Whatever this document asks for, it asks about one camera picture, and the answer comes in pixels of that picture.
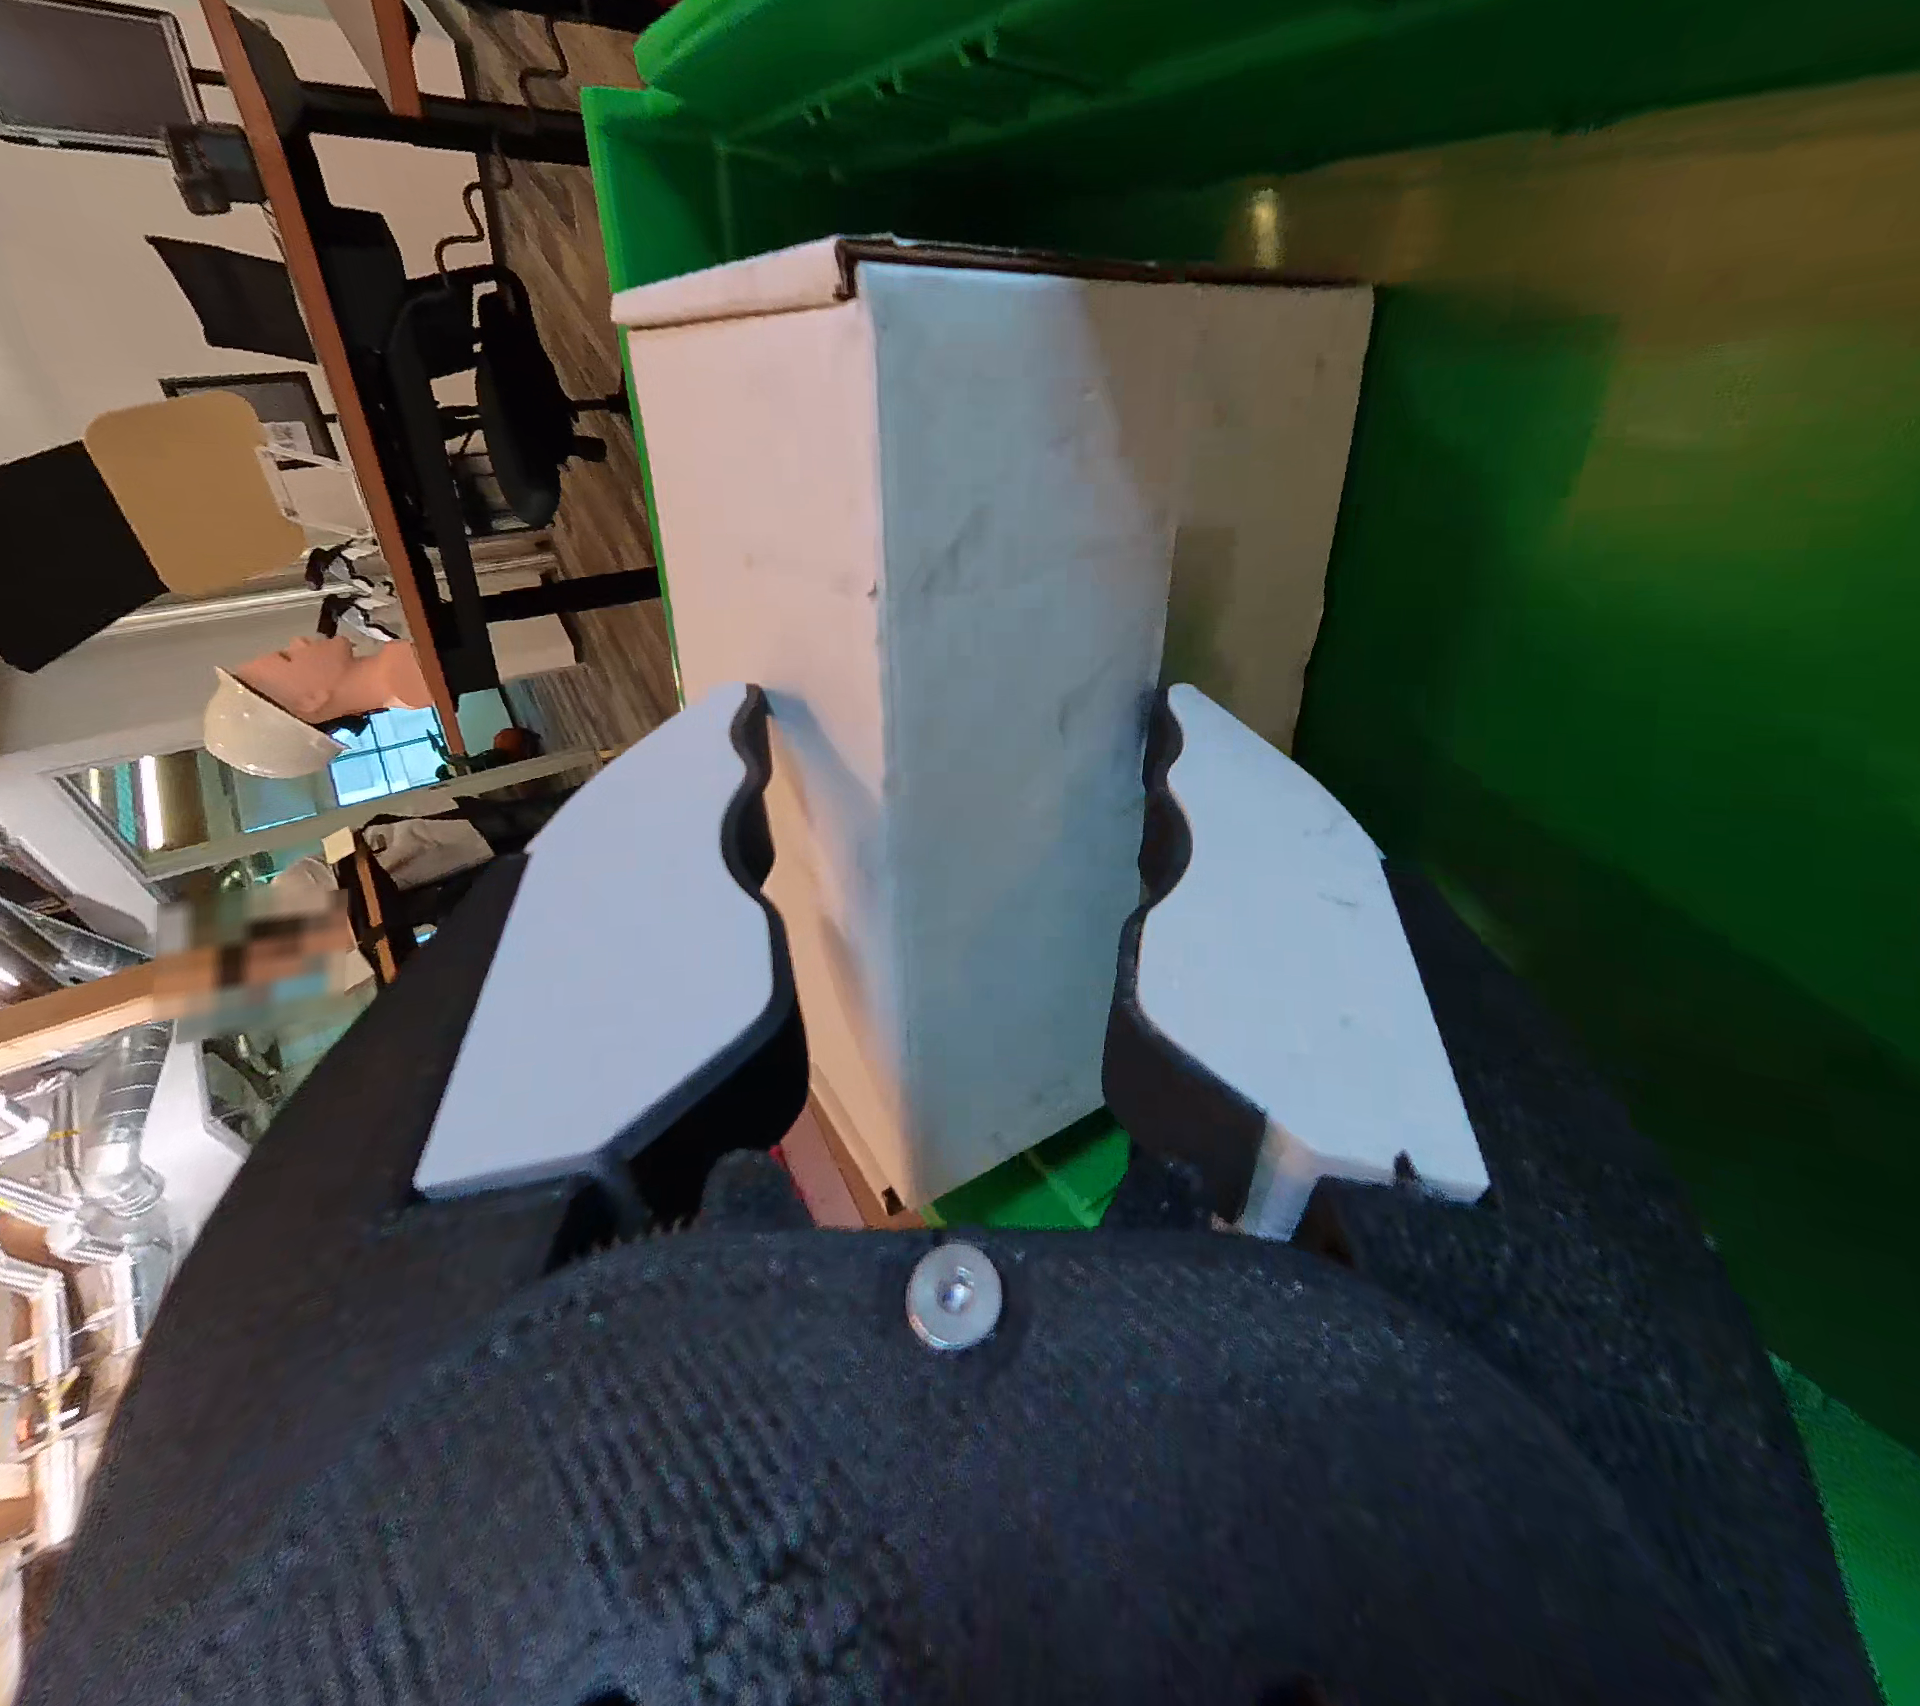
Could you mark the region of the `black computer monitor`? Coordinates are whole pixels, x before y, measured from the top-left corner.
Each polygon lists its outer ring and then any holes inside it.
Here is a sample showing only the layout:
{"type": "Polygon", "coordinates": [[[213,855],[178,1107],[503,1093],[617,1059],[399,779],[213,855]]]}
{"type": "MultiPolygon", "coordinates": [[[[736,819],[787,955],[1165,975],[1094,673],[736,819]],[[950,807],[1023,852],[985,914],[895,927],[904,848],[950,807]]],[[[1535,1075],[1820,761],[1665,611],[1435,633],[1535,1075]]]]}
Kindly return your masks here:
{"type": "Polygon", "coordinates": [[[160,154],[205,117],[179,19],[108,0],[2,0],[2,138],[160,154]]]}

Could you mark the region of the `white cardboard box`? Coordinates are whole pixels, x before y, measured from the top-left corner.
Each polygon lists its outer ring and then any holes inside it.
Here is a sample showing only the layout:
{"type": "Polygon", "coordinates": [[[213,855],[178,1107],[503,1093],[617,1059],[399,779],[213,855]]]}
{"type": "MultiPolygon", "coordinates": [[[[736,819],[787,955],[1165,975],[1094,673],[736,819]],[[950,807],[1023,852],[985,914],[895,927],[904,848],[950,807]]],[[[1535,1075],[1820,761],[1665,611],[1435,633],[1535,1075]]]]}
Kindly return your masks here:
{"type": "Polygon", "coordinates": [[[825,234],[622,287],[683,699],[770,710],[817,1099],[918,1211],[1088,1118],[1164,668],[1287,748],[1375,290],[825,234]]]}

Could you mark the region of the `black panel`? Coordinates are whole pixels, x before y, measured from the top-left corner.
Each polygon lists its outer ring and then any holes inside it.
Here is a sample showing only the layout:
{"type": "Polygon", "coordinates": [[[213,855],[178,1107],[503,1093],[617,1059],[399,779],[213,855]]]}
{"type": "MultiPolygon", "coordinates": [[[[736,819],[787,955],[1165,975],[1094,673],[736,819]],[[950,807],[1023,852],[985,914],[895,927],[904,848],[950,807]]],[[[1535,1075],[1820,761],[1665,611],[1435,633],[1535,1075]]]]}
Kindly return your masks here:
{"type": "Polygon", "coordinates": [[[189,303],[204,341],[318,366],[293,280],[280,258],[147,234],[147,248],[189,303]]]}

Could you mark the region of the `mannequin head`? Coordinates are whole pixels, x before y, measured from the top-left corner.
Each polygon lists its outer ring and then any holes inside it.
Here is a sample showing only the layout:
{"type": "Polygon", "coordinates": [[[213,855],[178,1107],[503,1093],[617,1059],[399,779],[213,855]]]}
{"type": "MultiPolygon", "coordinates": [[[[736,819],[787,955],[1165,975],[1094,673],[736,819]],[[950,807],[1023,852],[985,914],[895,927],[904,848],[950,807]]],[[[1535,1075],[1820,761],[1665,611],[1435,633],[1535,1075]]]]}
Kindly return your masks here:
{"type": "Polygon", "coordinates": [[[315,727],[388,710],[425,710],[435,701],[410,641],[388,639],[360,651],[345,631],[298,637],[231,665],[230,675],[315,727]]]}

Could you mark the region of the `green plastic storage bin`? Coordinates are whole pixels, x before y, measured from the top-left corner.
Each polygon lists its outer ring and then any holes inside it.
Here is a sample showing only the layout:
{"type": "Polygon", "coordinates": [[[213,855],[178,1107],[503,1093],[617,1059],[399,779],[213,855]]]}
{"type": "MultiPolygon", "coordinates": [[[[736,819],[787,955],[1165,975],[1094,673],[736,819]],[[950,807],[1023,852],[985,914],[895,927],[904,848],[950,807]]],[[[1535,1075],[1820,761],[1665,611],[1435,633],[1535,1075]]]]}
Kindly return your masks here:
{"type": "Polygon", "coordinates": [[[881,230],[1375,290],[1307,766],[1608,1065],[1916,1693],[1916,0],[679,0],[611,287],[881,230]]]}

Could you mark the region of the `small black device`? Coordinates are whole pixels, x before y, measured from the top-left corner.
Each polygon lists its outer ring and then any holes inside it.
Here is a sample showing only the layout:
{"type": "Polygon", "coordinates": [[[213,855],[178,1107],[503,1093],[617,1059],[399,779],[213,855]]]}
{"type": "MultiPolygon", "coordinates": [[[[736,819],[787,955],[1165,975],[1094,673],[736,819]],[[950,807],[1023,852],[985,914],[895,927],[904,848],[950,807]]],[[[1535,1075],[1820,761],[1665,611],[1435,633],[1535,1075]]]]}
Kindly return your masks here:
{"type": "Polygon", "coordinates": [[[160,142],[187,212],[220,215],[234,205],[266,201],[252,144],[240,125],[167,124],[160,130],[160,142]]]}

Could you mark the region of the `tan and black bent board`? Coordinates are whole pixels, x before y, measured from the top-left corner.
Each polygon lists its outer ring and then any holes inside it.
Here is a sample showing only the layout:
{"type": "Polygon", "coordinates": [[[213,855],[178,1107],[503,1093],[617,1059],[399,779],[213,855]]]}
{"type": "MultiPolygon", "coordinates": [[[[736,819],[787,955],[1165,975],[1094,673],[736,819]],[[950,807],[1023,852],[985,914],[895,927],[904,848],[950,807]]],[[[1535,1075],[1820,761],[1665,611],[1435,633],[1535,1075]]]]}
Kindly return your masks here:
{"type": "Polygon", "coordinates": [[[305,553],[246,398],[119,408],[2,468],[2,660],[36,673],[164,595],[238,590],[305,553]]]}

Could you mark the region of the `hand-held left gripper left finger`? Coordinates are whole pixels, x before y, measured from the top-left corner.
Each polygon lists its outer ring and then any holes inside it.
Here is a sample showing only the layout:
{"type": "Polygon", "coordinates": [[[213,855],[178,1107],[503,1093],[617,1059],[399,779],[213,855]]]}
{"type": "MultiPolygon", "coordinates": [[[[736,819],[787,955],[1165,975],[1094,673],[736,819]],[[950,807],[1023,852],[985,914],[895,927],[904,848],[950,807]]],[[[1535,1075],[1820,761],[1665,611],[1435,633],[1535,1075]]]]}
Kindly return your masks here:
{"type": "Polygon", "coordinates": [[[413,1168],[423,1199],[584,1175],[695,1206],[798,1118],[764,691],[726,682],[534,836],[413,1168]]]}

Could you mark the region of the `black office chair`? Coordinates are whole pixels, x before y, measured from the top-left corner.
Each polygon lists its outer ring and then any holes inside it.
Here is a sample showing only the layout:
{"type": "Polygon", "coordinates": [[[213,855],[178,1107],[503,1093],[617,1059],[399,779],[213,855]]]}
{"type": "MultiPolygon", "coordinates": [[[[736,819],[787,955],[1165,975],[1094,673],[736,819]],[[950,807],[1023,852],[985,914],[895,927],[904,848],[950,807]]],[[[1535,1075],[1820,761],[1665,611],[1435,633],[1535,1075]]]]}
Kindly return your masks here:
{"type": "Polygon", "coordinates": [[[396,482],[423,541],[435,541],[440,522],[465,515],[452,443],[478,439],[508,514],[539,531],[559,510],[564,468],[607,458],[579,417],[625,410],[613,393],[565,393],[531,296],[505,268],[404,278],[376,370],[396,482]]]}

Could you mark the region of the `small framed picture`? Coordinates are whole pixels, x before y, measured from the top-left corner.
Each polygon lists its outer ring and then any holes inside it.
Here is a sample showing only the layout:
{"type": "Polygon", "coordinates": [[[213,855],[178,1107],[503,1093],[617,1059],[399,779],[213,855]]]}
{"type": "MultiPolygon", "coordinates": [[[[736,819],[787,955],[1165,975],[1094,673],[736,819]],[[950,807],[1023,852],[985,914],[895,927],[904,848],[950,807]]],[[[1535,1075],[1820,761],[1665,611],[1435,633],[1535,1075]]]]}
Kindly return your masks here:
{"type": "Polygon", "coordinates": [[[334,415],[326,414],[308,373],[178,373],[158,381],[164,398],[228,393],[244,398],[266,445],[282,468],[340,463],[334,415]]]}

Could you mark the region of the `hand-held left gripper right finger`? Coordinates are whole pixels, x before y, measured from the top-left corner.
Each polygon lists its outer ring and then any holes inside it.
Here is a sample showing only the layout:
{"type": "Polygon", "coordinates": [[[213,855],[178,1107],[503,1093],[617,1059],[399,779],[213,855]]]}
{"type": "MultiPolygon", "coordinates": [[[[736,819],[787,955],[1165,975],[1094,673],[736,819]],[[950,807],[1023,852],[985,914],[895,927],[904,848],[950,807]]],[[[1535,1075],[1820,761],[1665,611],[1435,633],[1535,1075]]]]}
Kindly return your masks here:
{"type": "Polygon", "coordinates": [[[1127,1139],[1263,1240],[1290,1240],[1325,1179],[1481,1201],[1485,1157],[1370,833],[1186,682],[1158,693],[1142,782],[1101,1059],[1127,1139]]]}

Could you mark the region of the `white hard hat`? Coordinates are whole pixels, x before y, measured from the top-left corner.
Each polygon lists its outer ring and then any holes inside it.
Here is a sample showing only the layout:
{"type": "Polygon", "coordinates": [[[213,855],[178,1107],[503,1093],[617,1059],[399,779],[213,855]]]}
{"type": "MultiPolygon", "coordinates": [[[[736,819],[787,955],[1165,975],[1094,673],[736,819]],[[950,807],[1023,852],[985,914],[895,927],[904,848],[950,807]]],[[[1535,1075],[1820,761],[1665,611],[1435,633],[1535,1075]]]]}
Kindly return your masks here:
{"type": "Polygon", "coordinates": [[[204,701],[204,752],[264,782],[298,782],[331,767],[341,743],[220,668],[204,701]]]}

